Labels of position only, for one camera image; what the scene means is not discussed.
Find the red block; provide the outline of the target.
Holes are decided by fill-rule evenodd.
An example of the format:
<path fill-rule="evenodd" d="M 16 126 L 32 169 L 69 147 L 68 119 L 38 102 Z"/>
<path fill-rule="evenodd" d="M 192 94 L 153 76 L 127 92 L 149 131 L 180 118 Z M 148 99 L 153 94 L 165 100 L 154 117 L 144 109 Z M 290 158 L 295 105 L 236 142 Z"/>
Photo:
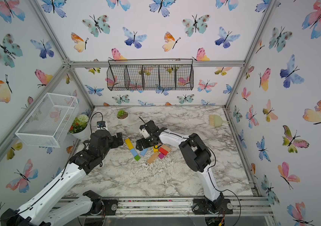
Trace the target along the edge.
<path fill-rule="evenodd" d="M 158 149 L 158 151 L 163 155 L 167 155 L 169 153 L 166 149 L 161 148 L 161 147 Z"/>

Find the white pot flowering plant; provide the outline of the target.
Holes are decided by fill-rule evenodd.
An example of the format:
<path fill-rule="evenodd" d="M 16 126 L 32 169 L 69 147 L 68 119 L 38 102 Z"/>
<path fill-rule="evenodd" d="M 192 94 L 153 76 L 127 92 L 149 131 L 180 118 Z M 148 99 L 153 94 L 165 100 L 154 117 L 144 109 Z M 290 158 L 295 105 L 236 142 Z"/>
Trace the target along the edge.
<path fill-rule="evenodd" d="M 76 117 L 69 129 L 69 133 L 80 140 L 90 138 L 91 126 L 89 124 L 89 117 L 84 114 Z"/>

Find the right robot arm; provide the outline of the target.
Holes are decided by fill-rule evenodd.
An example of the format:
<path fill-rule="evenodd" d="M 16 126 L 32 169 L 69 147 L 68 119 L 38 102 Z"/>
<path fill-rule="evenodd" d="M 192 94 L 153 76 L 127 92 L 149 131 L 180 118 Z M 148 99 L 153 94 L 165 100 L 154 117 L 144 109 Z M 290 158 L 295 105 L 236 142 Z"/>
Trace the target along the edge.
<path fill-rule="evenodd" d="M 142 139 L 136 142 L 136 149 L 139 151 L 157 144 L 178 147 L 187 166 L 197 173 L 203 186 L 209 209 L 212 212 L 219 211 L 221 205 L 225 203 L 225 198 L 218 189 L 211 170 L 212 152 L 201 138 L 195 133 L 181 135 L 164 127 L 159 128 L 154 121 L 144 123 L 139 127 L 139 131 L 143 136 Z"/>

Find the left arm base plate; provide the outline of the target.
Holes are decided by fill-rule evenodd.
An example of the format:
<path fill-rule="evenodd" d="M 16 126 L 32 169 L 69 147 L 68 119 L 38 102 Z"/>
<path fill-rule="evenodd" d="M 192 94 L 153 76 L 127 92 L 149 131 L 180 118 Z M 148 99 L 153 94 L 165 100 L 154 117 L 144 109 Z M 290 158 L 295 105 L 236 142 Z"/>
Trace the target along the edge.
<path fill-rule="evenodd" d="M 90 214 L 93 216 L 115 216 L 119 201 L 117 199 L 96 199 Z"/>

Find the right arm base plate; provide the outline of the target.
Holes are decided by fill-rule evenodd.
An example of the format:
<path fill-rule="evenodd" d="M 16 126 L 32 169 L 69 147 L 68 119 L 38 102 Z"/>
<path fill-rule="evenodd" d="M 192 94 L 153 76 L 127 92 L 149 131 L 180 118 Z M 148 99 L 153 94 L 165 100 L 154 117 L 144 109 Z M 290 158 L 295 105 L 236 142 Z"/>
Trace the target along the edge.
<path fill-rule="evenodd" d="M 214 202 L 207 198 L 193 199 L 192 212 L 195 215 L 233 214 L 233 206 L 229 199 L 219 199 Z"/>

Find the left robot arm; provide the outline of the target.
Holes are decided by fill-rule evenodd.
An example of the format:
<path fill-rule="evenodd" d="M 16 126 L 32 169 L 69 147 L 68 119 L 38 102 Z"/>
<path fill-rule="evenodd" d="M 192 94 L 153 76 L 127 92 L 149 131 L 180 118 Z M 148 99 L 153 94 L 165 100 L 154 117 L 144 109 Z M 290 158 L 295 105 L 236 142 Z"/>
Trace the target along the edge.
<path fill-rule="evenodd" d="M 94 168 L 101 166 L 111 149 L 123 146 L 122 133 L 111 135 L 107 130 L 91 134 L 89 146 L 71 157 L 45 188 L 18 209 L 8 209 L 0 217 L 2 226 L 64 226 L 81 215 L 105 216 L 102 197 L 86 191 L 78 199 L 56 210 L 59 200 Z"/>

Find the green small block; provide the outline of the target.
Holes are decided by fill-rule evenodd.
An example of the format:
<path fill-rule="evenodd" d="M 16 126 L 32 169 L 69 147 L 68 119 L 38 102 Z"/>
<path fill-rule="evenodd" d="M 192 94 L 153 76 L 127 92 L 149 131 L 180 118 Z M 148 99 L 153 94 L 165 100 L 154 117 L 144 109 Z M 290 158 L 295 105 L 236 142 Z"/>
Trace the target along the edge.
<path fill-rule="evenodd" d="M 136 155 L 136 156 L 134 157 L 134 159 L 135 159 L 136 161 L 139 161 L 141 158 L 140 158 L 139 155 Z"/>

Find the green hand brush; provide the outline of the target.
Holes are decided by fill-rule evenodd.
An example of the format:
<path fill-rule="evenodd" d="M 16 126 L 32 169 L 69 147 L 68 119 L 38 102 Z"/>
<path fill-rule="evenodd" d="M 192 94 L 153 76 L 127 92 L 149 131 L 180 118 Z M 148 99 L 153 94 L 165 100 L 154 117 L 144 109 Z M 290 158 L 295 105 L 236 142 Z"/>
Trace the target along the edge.
<path fill-rule="evenodd" d="M 219 115 L 209 115 L 209 125 L 215 128 L 229 124 L 228 121 L 223 120 Z"/>

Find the blue block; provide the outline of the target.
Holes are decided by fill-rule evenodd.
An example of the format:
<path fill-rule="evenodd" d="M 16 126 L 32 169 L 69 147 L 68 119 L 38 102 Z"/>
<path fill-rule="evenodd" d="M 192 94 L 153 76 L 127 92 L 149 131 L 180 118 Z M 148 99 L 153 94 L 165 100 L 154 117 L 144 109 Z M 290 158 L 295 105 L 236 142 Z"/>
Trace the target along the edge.
<path fill-rule="evenodd" d="M 141 156 L 145 156 L 145 154 L 147 153 L 147 151 L 148 151 L 148 148 L 143 149 L 143 150 L 140 152 L 140 155 L 141 155 Z"/>
<path fill-rule="evenodd" d="M 137 151 L 133 148 L 133 149 L 130 149 L 130 152 L 132 153 L 132 155 L 134 156 L 134 157 L 136 157 L 136 156 L 138 156 L 138 153 L 137 153 Z"/>

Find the small potted succulent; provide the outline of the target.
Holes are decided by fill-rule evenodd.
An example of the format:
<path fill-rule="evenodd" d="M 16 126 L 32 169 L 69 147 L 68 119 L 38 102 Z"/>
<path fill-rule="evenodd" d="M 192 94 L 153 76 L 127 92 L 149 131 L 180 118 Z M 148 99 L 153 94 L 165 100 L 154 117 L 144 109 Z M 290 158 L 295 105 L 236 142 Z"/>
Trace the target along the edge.
<path fill-rule="evenodd" d="M 119 120 L 125 120 L 128 118 L 129 113 L 126 110 L 119 110 L 116 116 Z"/>

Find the natural wood block upper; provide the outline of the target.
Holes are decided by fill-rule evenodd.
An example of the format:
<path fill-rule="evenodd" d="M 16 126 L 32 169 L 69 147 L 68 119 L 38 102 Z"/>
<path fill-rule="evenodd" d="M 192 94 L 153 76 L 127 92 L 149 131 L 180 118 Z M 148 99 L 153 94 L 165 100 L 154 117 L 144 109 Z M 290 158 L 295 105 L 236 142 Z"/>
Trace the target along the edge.
<path fill-rule="evenodd" d="M 171 151 L 171 148 L 166 146 L 165 144 L 163 144 L 160 149 L 164 149 L 165 151 L 167 151 L 168 153 Z"/>

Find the white mesh wall basket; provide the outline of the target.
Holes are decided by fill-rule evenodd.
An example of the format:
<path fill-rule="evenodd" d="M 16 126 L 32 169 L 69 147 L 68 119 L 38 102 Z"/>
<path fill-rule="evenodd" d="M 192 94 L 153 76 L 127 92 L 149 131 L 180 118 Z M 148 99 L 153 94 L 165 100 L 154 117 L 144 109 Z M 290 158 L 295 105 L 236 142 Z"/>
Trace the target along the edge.
<path fill-rule="evenodd" d="M 46 93 L 15 135 L 28 146 L 59 148 L 78 111 L 77 97 Z"/>

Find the aluminium front rail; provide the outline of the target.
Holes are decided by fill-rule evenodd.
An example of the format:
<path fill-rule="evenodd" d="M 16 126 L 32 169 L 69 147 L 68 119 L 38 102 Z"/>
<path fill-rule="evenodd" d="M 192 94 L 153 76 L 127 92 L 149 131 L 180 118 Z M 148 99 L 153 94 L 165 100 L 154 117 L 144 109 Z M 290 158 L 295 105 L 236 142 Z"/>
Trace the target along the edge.
<path fill-rule="evenodd" d="M 140 218 L 140 217 L 271 217 L 273 212 L 268 201 L 264 197 L 235 197 L 229 196 L 233 206 L 233 214 L 206 214 L 195 215 L 192 212 L 193 199 L 202 197 L 171 197 L 171 198 L 113 198 L 119 201 L 118 209 L 115 216 L 119 218 Z M 54 210 L 65 206 L 69 202 L 76 199 L 60 199 L 59 202 L 53 207 Z"/>

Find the natural wood block lower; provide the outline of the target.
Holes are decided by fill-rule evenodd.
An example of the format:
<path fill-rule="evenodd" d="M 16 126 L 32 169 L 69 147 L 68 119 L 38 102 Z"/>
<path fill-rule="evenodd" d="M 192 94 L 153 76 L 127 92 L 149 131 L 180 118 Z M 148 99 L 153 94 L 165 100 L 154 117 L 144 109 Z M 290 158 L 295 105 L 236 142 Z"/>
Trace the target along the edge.
<path fill-rule="evenodd" d="M 153 153 L 153 155 L 147 160 L 147 163 L 152 164 L 155 161 L 155 159 L 158 158 L 159 154 L 160 154 L 159 152 Z"/>

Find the natural wood block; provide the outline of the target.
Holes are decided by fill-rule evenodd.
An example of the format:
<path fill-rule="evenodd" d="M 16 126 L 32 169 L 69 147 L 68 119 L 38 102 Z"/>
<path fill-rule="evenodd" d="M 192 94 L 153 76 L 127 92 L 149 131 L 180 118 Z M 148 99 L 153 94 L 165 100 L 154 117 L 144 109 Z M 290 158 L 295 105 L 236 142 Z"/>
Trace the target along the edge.
<path fill-rule="evenodd" d="M 147 160 L 147 163 L 152 164 L 155 161 L 155 159 L 158 158 L 159 154 L 160 154 L 159 152 L 153 153 L 153 155 Z"/>
<path fill-rule="evenodd" d="M 171 151 L 171 148 L 166 146 L 165 144 L 163 144 L 160 149 L 164 149 L 165 151 L 167 151 L 168 153 Z"/>

